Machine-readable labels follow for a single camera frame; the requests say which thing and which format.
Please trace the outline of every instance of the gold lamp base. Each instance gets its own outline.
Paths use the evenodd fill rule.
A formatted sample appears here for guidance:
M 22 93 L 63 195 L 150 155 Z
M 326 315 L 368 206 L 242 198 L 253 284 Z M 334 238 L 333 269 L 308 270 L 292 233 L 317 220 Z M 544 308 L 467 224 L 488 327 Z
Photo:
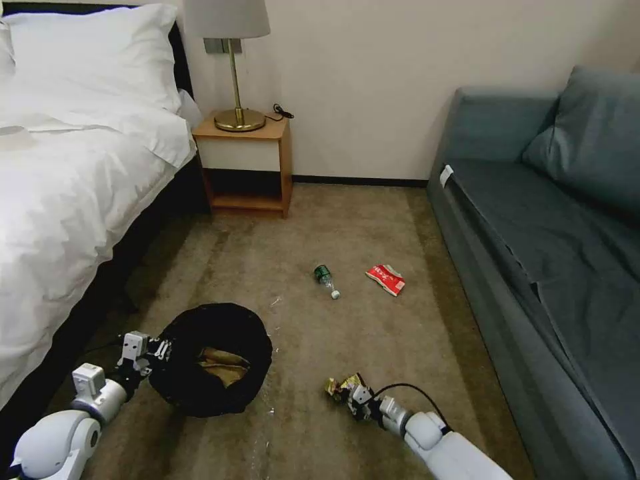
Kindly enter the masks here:
M 265 116 L 248 109 L 225 110 L 216 114 L 213 122 L 220 130 L 242 132 L 258 130 L 265 126 Z

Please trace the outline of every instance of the carpet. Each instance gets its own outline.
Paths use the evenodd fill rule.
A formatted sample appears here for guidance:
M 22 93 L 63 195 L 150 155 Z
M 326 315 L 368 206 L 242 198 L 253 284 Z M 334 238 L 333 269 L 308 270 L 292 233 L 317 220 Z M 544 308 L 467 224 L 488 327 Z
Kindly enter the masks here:
M 342 293 L 313 278 L 325 263 Z M 365 276 L 401 272 L 398 298 Z M 359 371 L 374 389 L 426 390 L 451 426 L 516 479 L 533 472 L 423 189 L 296 184 L 289 218 L 178 219 L 127 289 L 140 312 L 112 313 L 92 345 L 138 329 L 153 335 L 178 313 L 235 302 L 264 321 L 273 364 L 246 412 L 185 418 L 147 384 L 104 432 L 84 479 L 428 479 L 398 438 L 355 422 L 323 392 Z M 86 356 L 108 366 L 117 349 Z M 392 393 L 430 409 L 419 394 Z M 71 397 L 62 386 L 51 408 Z

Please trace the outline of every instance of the black bed frame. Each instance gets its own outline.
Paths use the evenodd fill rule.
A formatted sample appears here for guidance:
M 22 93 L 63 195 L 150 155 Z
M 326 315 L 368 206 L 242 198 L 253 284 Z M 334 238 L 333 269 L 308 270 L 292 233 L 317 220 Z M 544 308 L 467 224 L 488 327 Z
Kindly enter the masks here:
M 122 6 L 126 5 L 5 2 L 4 10 L 5 15 L 18 12 L 84 15 Z M 193 96 L 187 57 L 176 25 L 169 34 L 169 40 L 175 58 L 176 85 Z M 53 346 L 42 364 L 20 384 L 0 411 L 0 473 L 10 464 L 18 438 L 45 412 L 56 390 L 105 318 L 113 300 L 124 292 L 125 282 L 168 218 L 176 214 L 209 211 L 199 164 L 200 158 L 196 156 L 133 222 L 124 238 L 114 247 L 113 259 L 100 265 L 88 290 L 53 336 Z

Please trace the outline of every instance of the table lamp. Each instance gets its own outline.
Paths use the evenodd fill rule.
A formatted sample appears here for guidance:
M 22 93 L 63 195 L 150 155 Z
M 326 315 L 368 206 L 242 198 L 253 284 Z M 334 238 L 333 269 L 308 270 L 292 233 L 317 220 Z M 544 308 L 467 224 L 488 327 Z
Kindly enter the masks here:
M 187 28 L 202 38 L 224 39 L 231 62 L 235 108 L 215 116 L 215 126 L 226 131 L 258 130 L 265 125 L 265 116 L 255 110 L 243 109 L 238 92 L 238 76 L 232 39 L 264 37 L 271 31 L 265 0 L 187 0 Z

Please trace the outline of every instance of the black cable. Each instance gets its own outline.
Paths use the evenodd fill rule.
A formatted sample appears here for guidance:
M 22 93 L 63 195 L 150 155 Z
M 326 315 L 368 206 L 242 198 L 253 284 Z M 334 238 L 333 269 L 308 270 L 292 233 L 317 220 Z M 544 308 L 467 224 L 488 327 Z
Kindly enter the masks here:
M 86 354 L 94 352 L 96 350 L 102 350 L 102 349 L 109 348 L 109 347 L 119 347 L 120 345 L 122 345 L 122 338 L 123 338 L 122 335 L 118 335 L 116 338 L 111 340 L 109 343 L 105 343 L 104 345 L 100 345 L 99 347 L 90 348 L 89 350 L 84 350 L 84 352 L 82 352 L 82 354 L 86 355 Z
M 421 388 L 416 387 L 415 385 L 412 385 L 410 383 L 392 383 L 390 385 L 387 385 L 386 387 L 382 387 L 380 390 L 378 390 L 376 393 L 373 394 L 373 396 L 367 400 L 364 405 L 368 404 L 370 401 L 372 401 L 374 398 L 377 398 L 378 395 L 380 395 L 383 392 L 386 392 L 387 390 L 390 390 L 392 388 L 396 388 L 396 387 L 408 387 L 411 389 L 414 389 L 420 393 L 422 393 L 422 395 L 429 400 L 430 404 L 433 405 L 433 408 L 435 409 L 436 413 L 438 414 L 438 416 L 440 418 L 442 418 L 442 421 L 448 426 L 449 422 L 447 422 L 447 419 L 445 418 L 445 416 L 442 414 L 442 412 L 440 411 L 440 408 L 438 408 L 438 405 L 436 405 L 436 403 L 433 401 L 433 399 L 427 395 L 427 392 L 425 392 L 424 390 L 422 390 Z
M 288 118 L 288 119 L 295 118 L 295 116 L 291 112 L 284 110 L 284 108 L 282 108 L 279 103 L 273 104 L 273 111 L 280 114 L 280 118 L 276 119 L 268 115 L 265 115 L 265 117 L 274 121 L 280 121 L 283 118 Z

